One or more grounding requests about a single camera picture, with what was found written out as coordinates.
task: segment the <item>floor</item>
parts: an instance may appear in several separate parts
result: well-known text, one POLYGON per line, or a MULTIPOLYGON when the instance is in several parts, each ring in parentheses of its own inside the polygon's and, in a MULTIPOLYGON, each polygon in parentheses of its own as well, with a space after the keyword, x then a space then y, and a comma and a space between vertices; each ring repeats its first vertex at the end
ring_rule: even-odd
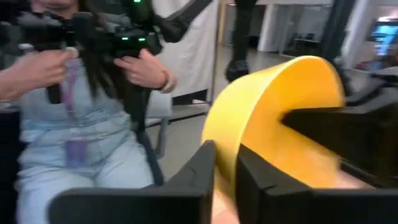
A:
MULTIPOLYGON (((220 46, 215 80, 215 96, 228 84, 224 78, 224 71, 230 60, 231 53, 232 50, 230 45, 220 46)), ((256 50, 250 50, 248 55, 248 63, 252 72, 269 68, 290 59, 291 58, 276 54, 258 52, 256 50)), ((367 82, 366 74, 349 71, 348 75, 351 77, 351 84, 355 90, 365 86, 367 82)), ((207 105, 176 106, 174 108, 174 116, 183 116, 207 110, 207 105)), ((168 126, 165 156, 160 160, 160 165, 167 179, 177 173, 200 147, 201 131, 205 119, 204 116, 190 118, 177 121, 168 126)), ((153 127, 147 130, 153 141, 155 141, 158 130, 159 127, 153 127)))

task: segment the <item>white curtain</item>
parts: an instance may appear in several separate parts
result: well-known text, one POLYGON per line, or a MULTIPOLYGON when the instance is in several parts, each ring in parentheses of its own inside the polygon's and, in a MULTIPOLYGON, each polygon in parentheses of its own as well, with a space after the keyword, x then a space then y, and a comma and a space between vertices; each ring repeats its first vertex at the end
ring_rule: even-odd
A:
MULTIPOLYGON (((156 13, 163 17, 171 15, 189 2, 189 0, 152 1, 156 13)), ((218 1, 213 0, 193 21, 183 40, 176 44, 164 44, 164 51, 159 58, 178 77, 178 86, 173 96, 210 88, 215 62, 218 1)))

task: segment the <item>screen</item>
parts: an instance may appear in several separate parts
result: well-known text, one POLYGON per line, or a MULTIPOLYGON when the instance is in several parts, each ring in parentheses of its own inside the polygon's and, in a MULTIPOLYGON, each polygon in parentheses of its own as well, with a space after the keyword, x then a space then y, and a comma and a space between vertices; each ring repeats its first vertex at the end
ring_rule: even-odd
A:
POLYGON ((387 55, 391 44, 397 42, 398 22, 376 22, 367 41, 377 42, 377 55, 387 55))

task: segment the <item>black plastic part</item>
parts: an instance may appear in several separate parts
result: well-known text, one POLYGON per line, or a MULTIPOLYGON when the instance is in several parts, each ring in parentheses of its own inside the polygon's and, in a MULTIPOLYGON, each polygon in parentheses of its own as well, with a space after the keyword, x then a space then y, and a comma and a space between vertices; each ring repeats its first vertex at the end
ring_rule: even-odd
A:
POLYGON ((381 88, 386 81, 379 78, 370 79, 369 84, 359 92, 346 98, 347 106, 359 106, 380 94, 381 88))
POLYGON ((398 190, 312 189, 241 145, 236 203, 242 224, 397 223, 398 190))
POLYGON ((282 123, 385 185, 397 186, 398 146, 393 136, 398 133, 398 88, 386 87, 378 92, 376 96, 362 95, 364 99, 356 100, 361 102, 358 106, 293 110, 282 123))
POLYGON ((226 79, 231 83, 238 78, 248 75, 249 65, 246 60, 232 60, 226 69, 226 79))
POLYGON ((51 104, 60 104, 62 102, 60 85, 47 87, 47 96, 51 104))
POLYGON ((163 187, 139 190, 75 189, 49 209, 51 224, 211 222, 215 145, 208 141, 163 187))

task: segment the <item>woman's hand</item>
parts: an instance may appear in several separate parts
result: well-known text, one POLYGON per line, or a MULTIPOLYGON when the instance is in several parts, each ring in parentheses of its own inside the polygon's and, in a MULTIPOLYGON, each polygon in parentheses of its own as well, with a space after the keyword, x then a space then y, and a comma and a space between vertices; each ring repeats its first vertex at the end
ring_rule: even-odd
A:
POLYGON ((65 62, 74 57, 71 50, 46 50, 21 57, 13 66, 1 71, 2 98, 18 99, 24 93, 61 83, 66 76, 65 62))
POLYGON ((127 79, 136 85, 159 89, 168 82, 168 71, 148 50, 142 49, 139 58, 123 57, 114 63, 125 69, 127 79))

